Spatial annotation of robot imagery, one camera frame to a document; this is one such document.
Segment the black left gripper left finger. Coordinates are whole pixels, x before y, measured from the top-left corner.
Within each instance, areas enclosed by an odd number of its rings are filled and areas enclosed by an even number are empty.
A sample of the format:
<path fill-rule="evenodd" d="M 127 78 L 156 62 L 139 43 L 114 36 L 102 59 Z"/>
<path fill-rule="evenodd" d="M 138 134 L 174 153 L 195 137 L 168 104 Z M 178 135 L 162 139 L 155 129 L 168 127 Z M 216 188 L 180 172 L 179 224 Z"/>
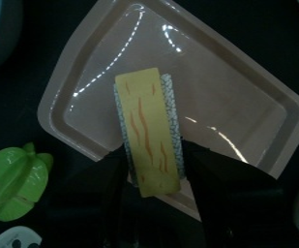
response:
<path fill-rule="evenodd" d="M 120 146 L 67 181 L 50 201 L 47 248 L 119 248 L 127 173 L 127 155 Z"/>

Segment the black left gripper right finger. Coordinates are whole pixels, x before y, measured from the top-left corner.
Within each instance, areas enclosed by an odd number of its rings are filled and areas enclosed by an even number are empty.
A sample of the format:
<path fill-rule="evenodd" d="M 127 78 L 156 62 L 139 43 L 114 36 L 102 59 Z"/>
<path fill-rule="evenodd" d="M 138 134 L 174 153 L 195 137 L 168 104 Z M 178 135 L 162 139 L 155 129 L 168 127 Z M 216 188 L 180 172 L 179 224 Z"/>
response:
<path fill-rule="evenodd" d="M 207 248 L 299 248 L 284 192 L 262 170 L 183 142 Z"/>

